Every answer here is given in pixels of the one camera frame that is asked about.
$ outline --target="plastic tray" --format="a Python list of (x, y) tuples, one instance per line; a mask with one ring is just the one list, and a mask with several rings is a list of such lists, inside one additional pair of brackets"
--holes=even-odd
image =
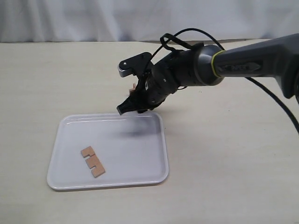
[[(106, 172), (94, 178), (81, 150), (91, 146)], [(157, 184), (169, 172), (155, 112), (71, 115), (59, 125), (47, 182), (55, 190)]]

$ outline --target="white curtain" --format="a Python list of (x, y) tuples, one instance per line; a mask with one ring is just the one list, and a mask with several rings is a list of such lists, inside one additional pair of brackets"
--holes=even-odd
[(297, 33), (299, 0), (0, 0), (0, 42), (154, 41), (188, 27), (217, 39)]

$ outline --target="robotic arm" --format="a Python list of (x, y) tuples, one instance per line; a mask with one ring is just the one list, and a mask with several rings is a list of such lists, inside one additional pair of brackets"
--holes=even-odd
[(223, 50), (216, 45), (193, 46), (175, 38), (189, 50), (164, 47), (171, 53), (157, 62), (148, 52), (120, 62), (121, 77), (133, 74), (138, 84), (130, 96), (117, 107), (119, 114), (153, 110), (181, 86), (219, 84), (225, 77), (274, 77), (286, 98), (294, 95), (299, 103), (299, 34)]

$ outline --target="table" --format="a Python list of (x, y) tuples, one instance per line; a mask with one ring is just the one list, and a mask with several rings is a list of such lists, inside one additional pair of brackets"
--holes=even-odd
[[(116, 112), (136, 81), (121, 78), (118, 63), (157, 47), (0, 44), (1, 224), (299, 222), (298, 135), (282, 109), (245, 78), (189, 87), (155, 110), (166, 128), (170, 164), (163, 184), (74, 192), (55, 192), (47, 185), (60, 120)], [(274, 79), (258, 80), (299, 118), (296, 100), (284, 99)]]

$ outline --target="black wire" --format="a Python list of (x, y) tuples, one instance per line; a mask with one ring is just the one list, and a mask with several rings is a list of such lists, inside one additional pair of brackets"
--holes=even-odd
[[(224, 47), (209, 33), (207, 33), (206, 31), (203, 31), (201, 29), (197, 29), (197, 28), (186, 28), (186, 29), (182, 29), (181, 31), (177, 32), (174, 36), (178, 36), (181, 33), (187, 32), (187, 31), (196, 31), (196, 32), (200, 32), (204, 35), (206, 35), (207, 37), (209, 37), (219, 48), (221, 48), (221, 50), (225, 50)], [(149, 59), (149, 61), (147, 62), (145, 68), (144, 68), (144, 72), (146, 71), (150, 61), (153, 59), (153, 57), (163, 48), (163, 46), (161, 45), (152, 55), (152, 57)], [(289, 116), (289, 118), (291, 119), (292, 123), (294, 124), (298, 134), (299, 134), (299, 123), (296, 119), (296, 117), (294, 116), (294, 114), (290, 111), (290, 109), (273, 93), (271, 92), (267, 87), (265, 87), (263, 84), (261, 84), (260, 82), (256, 81), (253, 78), (250, 77), (246, 77), (247, 80), (251, 81), (253, 84), (255, 84), (256, 86), (260, 87), (263, 91), (265, 91), (270, 97), (272, 97), (276, 103), (278, 103), (278, 105), (284, 110), (284, 112)], [(181, 89), (178, 90), (183, 90), (187, 88), (187, 86), (184, 86)]]

